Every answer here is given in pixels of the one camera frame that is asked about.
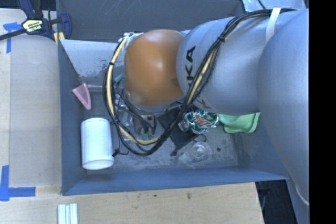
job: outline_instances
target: blue tape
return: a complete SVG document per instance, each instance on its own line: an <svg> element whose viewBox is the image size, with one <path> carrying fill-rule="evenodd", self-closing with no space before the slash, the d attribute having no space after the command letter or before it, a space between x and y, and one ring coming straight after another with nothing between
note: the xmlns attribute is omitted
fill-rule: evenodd
<svg viewBox="0 0 336 224"><path fill-rule="evenodd" d="M9 166L3 166L0 184L0 201L9 201L8 172Z"/></svg>
<svg viewBox="0 0 336 224"><path fill-rule="evenodd" d="M2 167L0 201L9 201L12 197L35 197L36 187L9 188L8 177L9 165L6 165Z"/></svg>
<svg viewBox="0 0 336 224"><path fill-rule="evenodd" d="M21 30L22 26L18 23L9 23L9 24L4 24L4 28L10 33L12 31ZM6 53L7 54L10 53L11 50L12 50L12 39L8 38Z"/></svg>

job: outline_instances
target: orange spherical gripper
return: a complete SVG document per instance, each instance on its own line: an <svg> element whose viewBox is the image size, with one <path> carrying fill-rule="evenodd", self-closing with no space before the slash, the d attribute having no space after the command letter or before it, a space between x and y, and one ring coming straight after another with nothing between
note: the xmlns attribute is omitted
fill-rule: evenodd
<svg viewBox="0 0 336 224"><path fill-rule="evenodd" d="M169 29L139 35L125 53L125 92L141 106L159 106L183 96L176 74L177 51L184 36Z"/></svg>

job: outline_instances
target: white cup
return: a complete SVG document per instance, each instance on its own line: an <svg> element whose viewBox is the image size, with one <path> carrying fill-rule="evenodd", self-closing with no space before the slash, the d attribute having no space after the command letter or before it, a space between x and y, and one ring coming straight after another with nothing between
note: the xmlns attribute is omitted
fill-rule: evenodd
<svg viewBox="0 0 336 224"><path fill-rule="evenodd" d="M88 170L99 170L114 164L110 122L91 118L80 124L82 165Z"/></svg>

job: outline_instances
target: blue clamp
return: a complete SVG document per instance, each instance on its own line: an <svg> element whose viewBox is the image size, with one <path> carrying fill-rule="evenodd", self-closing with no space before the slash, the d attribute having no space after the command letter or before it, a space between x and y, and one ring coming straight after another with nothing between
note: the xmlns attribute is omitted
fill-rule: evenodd
<svg viewBox="0 0 336 224"><path fill-rule="evenodd" d="M62 23L62 31L65 38L70 38L72 33L72 23L69 13L60 14L59 19L43 18L43 13L40 8L41 0L17 0L20 9L24 11L27 20L22 23L22 27L28 35L40 35L55 41L55 31L52 29L52 24Z"/></svg>

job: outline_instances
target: wooden table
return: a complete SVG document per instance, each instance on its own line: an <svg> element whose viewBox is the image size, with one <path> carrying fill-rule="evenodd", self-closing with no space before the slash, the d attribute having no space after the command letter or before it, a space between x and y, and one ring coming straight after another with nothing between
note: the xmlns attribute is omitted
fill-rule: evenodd
<svg viewBox="0 0 336 224"><path fill-rule="evenodd" d="M1 27L12 22L10 13L5 14ZM0 166L9 164L10 149L11 54L5 43L0 41ZM72 203L78 204L80 224L264 223L254 183L81 196L62 196L60 191L60 185L38 186L35 197L0 201L0 224L57 223L58 204Z"/></svg>

